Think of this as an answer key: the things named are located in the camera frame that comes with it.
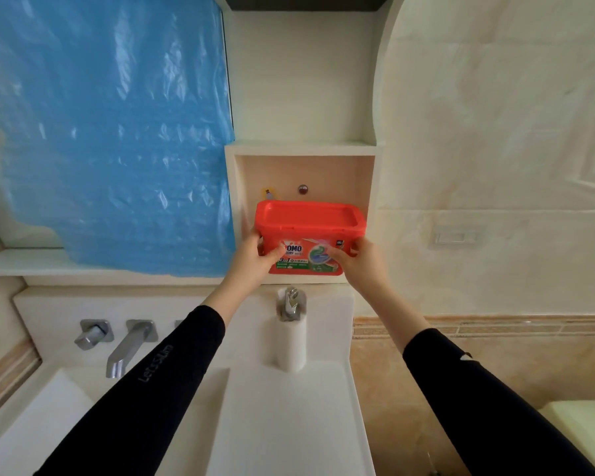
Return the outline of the person's right hand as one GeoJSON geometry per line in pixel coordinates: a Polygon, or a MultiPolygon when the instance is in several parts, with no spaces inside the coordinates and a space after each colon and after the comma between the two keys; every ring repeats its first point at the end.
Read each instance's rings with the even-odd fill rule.
{"type": "Polygon", "coordinates": [[[355,268],[342,269],[351,287],[370,303],[389,297],[391,284],[378,246],[361,237],[355,241],[354,248],[355,268]]]}

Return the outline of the person's left hand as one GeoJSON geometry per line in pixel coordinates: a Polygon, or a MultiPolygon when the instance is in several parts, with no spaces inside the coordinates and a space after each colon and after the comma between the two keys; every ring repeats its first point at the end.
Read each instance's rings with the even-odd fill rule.
{"type": "Polygon", "coordinates": [[[261,239],[261,234],[253,229],[240,243],[221,283],[229,295],[239,298],[247,297],[259,288],[269,273],[271,266],[259,265],[259,242],[261,239]]]}

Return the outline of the red laundry detergent box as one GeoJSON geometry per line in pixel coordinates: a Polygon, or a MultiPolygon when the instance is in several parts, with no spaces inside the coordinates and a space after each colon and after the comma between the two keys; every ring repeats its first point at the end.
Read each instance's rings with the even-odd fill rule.
{"type": "Polygon", "coordinates": [[[262,237],[264,254],[278,245],[286,248],[270,274],[337,277],[343,270],[328,249],[350,254],[354,241],[365,235],[367,222],[350,204],[263,200],[256,206],[254,228],[262,237]]]}

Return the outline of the person's left forearm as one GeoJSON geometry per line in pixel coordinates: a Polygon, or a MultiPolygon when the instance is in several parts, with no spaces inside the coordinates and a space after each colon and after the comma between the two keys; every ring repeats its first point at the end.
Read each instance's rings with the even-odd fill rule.
{"type": "Polygon", "coordinates": [[[98,476],[155,476],[228,321],[259,285],[224,280],[95,403],[33,476],[87,476],[86,464],[77,460],[105,422],[113,426],[98,439],[98,476]]]}

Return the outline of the person's right forearm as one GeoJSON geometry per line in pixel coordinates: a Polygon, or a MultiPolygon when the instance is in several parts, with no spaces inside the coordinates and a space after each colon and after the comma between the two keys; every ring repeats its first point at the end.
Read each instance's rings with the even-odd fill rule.
{"type": "Polygon", "coordinates": [[[381,319],[471,476],[595,476],[562,432],[388,284],[351,285],[381,319]]]}

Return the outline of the chrome deck tap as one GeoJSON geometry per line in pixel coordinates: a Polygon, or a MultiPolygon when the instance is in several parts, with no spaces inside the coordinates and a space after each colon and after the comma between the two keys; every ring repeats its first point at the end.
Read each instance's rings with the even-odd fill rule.
{"type": "Polygon", "coordinates": [[[281,322],[300,322],[307,312],[306,293],[294,286],[287,287],[278,307],[281,322]]]}

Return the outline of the white sink basin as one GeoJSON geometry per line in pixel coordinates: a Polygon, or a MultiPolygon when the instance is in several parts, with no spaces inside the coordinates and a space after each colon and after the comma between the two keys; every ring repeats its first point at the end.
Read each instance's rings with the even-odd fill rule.
{"type": "MultiPolygon", "coordinates": [[[[156,476],[374,476],[349,367],[354,295],[301,286],[307,312],[281,322],[285,288],[240,307],[156,476]]],[[[126,321],[153,320],[162,341],[211,288],[29,288],[16,306],[42,365],[0,408],[0,476],[31,476],[116,382],[106,361],[126,321]],[[82,319],[114,340],[83,351],[82,319]]]]}

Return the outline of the dark cabinet panel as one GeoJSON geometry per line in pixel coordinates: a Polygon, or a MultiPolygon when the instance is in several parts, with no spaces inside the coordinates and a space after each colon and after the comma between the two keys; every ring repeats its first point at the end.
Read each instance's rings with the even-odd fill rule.
{"type": "Polygon", "coordinates": [[[376,12],[387,0],[225,0],[234,11],[376,12]]]}

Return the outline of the white wall switch plate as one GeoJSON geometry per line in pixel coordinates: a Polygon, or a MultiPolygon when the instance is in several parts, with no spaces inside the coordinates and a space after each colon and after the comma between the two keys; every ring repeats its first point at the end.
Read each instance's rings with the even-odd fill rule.
{"type": "Polygon", "coordinates": [[[432,249],[470,249],[484,240],[484,229],[479,226],[437,225],[429,239],[432,249]]]}

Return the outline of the white wall niche cabinet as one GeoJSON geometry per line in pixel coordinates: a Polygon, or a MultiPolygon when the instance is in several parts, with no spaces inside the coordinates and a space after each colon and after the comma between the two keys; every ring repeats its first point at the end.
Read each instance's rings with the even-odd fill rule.
{"type": "Polygon", "coordinates": [[[373,236],[386,53],[404,0],[371,13],[234,11],[215,1],[235,131],[225,159],[236,243],[267,187],[280,200],[353,204],[373,236]]]}

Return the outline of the chrome wall faucet spout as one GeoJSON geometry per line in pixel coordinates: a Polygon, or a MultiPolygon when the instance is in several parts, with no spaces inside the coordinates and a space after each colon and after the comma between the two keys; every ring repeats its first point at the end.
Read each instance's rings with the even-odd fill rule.
{"type": "Polygon", "coordinates": [[[120,379],[125,375],[129,362],[143,343],[154,343],[159,340],[153,320],[130,319],[126,321],[126,328],[127,335],[106,361],[105,377],[109,379],[120,379]]]}

